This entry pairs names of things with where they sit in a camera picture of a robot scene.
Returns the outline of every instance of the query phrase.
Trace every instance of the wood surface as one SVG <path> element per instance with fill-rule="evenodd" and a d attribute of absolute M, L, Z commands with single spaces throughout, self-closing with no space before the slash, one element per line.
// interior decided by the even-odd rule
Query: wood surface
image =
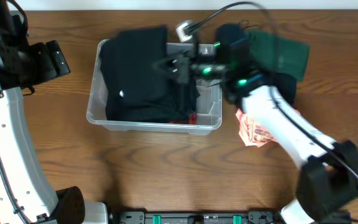
<path fill-rule="evenodd" d="M 29 131 L 55 189 L 79 186 L 85 199 L 150 211 L 281 208 L 294 197 L 297 170 L 274 142 L 245 147 L 235 107 L 209 136 L 108 131 L 86 120 L 96 48 L 120 30 L 200 21 L 211 11 L 28 12 L 30 43 L 58 40 L 71 74 L 25 97 Z M 358 145 L 358 11 L 272 11 L 281 35 L 311 45 L 296 108 L 335 139 Z M 221 24 L 250 20 L 257 11 L 229 11 L 205 25 L 203 43 Z M 348 208 L 358 218 L 358 200 Z"/>

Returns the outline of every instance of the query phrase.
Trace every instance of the white background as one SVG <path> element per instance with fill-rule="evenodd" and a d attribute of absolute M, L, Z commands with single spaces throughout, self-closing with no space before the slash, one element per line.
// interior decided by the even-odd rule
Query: white background
<path fill-rule="evenodd" d="M 236 0 L 16 0 L 24 10 L 219 9 Z M 267 9 L 358 9 L 358 0 L 254 0 Z"/>

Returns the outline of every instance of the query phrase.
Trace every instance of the green strip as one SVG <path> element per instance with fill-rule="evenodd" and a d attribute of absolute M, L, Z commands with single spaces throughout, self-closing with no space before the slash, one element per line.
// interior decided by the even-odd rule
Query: green strip
<path fill-rule="evenodd" d="M 234 215 L 233 216 L 233 224 L 241 224 L 241 216 Z"/>
<path fill-rule="evenodd" d="M 153 215 L 153 224 L 161 224 L 161 216 Z"/>

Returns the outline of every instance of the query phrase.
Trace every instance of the green cloth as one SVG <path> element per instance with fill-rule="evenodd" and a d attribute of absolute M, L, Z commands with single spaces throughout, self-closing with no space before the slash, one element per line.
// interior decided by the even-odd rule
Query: green cloth
<path fill-rule="evenodd" d="M 272 70 L 275 56 L 273 34 L 262 30 L 248 30 L 250 58 L 261 69 Z M 291 75 L 303 81 L 309 57 L 309 45 L 279 37 L 280 60 L 277 73 Z"/>

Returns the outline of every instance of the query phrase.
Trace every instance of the white storage box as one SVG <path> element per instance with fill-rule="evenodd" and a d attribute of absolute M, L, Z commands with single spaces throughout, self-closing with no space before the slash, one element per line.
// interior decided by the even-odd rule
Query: white storage box
<path fill-rule="evenodd" d="M 197 124 L 108 121 L 105 112 L 108 91 L 100 71 L 99 60 L 100 49 L 105 41 L 107 40 L 100 42 L 96 54 L 91 94 L 86 111 L 86 119 L 90 123 L 102 125 L 108 130 L 168 131 L 189 134 L 209 134 L 220 127 L 222 124 L 222 90 L 219 85 L 208 87 L 217 83 L 217 80 L 212 82 L 197 81 L 197 89 L 201 95 L 197 98 Z M 167 44 L 169 54 L 189 48 L 191 48 L 191 44 Z M 200 52 L 202 54 L 214 54 L 214 47 L 211 44 L 200 45 Z"/>

